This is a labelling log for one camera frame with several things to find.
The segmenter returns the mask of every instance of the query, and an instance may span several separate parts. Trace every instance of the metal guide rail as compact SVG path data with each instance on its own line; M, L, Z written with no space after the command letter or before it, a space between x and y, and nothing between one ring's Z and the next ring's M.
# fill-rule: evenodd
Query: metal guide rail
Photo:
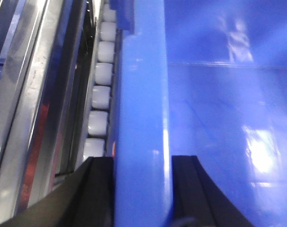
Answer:
M0 223L77 167L94 37L92 1L0 0Z

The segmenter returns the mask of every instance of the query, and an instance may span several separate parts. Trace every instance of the blue plastic surface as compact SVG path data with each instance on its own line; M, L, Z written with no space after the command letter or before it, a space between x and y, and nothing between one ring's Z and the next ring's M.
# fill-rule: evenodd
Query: blue plastic surface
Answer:
M287 227L287 1L166 0L170 150L257 227Z
M287 227L287 0L165 0L164 18L162 0L134 3L121 52L116 227L170 218L164 122L170 153L198 155L253 225Z
M115 227L164 227L172 203L164 5L135 0L134 8L120 53Z

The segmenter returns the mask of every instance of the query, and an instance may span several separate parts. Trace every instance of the blue panel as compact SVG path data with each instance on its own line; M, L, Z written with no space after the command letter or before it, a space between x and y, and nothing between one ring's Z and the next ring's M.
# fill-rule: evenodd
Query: blue panel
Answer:
M134 0L110 0L110 8L117 11L117 28L134 32Z
M287 227L287 0L165 1L170 150L257 227Z
M123 32L120 58L115 226L165 227L172 188L164 5L135 0L134 8L135 30Z

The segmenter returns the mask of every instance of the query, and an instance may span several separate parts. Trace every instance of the conveyor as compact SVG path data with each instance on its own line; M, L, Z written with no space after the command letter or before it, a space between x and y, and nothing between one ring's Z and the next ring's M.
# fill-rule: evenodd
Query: conveyor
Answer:
M287 227L287 0L0 0L3 222Z

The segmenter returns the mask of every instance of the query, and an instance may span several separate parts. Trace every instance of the blue edge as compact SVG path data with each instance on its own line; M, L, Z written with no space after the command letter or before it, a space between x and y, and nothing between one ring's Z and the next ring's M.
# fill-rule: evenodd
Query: blue edge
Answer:
M115 226L168 226L170 156L197 155L254 226L287 227L287 0L110 4L124 30Z

